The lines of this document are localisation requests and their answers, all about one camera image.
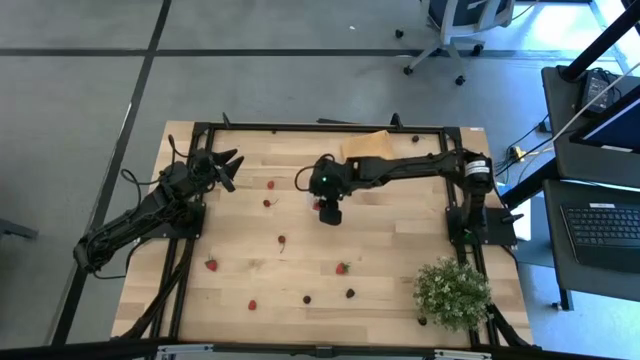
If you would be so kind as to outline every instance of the wooden table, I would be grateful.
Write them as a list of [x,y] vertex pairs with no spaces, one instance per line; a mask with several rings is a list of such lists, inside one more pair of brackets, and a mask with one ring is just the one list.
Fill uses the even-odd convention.
[[[172,134],[187,152],[193,122],[168,122],[154,174],[169,164]],[[488,154],[481,128],[461,128],[462,144]],[[323,153],[340,159],[340,144],[353,134],[324,132],[216,131],[214,151],[237,148],[245,156],[235,178],[237,190],[221,186],[207,194],[206,220],[197,240],[180,324],[180,340],[262,344],[380,345],[467,347],[467,332],[420,326],[412,299],[413,276],[438,257],[455,256],[448,242],[445,181],[425,178],[396,181],[358,191],[342,201],[343,222],[318,221],[308,195],[293,179]],[[391,134],[396,157],[439,153],[438,137]],[[310,171],[300,176],[306,187]],[[267,189],[273,180],[275,189]],[[266,208],[263,200],[276,202]],[[495,194],[487,205],[499,206]],[[286,236],[282,253],[279,235]],[[484,246],[493,301],[520,336],[531,332],[511,257],[500,247]],[[128,330],[155,296],[167,249],[166,240],[150,241],[133,256],[120,299],[113,335]],[[176,263],[181,255],[176,254]],[[211,272],[204,262],[218,261]],[[339,262],[348,275],[335,274]],[[356,295],[348,299],[345,293]],[[312,298],[305,305],[303,297]],[[247,309],[250,300],[257,310]],[[163,317],[167,334],[173,299]],[[481,330],[481,339],[486,341]]]

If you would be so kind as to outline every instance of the computer screen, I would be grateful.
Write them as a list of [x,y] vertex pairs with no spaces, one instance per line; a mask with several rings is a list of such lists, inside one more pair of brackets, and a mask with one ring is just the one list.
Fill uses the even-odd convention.
[[586,132],[582,139],[612,150],[640,151],[640,97]]

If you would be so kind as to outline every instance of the green plant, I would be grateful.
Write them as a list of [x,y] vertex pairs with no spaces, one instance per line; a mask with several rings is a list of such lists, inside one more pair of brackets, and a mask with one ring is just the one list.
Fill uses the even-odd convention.
[[437,265],[424,265],[414,285],[419,316],[448,330],[477,330],[488,318],[491,289],[484,275],[469,264],[461,266],[453,258],[441,258]]

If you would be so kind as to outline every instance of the monitor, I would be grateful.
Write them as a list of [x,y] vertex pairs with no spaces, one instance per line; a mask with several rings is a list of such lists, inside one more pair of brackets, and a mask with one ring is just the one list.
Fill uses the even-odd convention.
[[640,86],[609,106],[571,139],[604,149],[640,153]]

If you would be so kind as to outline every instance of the chair wheel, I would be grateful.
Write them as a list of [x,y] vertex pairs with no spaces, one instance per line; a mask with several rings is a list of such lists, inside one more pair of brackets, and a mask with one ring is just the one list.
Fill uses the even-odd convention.
[[473,47],[473,51],[471,52],[471,56],[478,56],[484,50],[484,45],[476,45]]

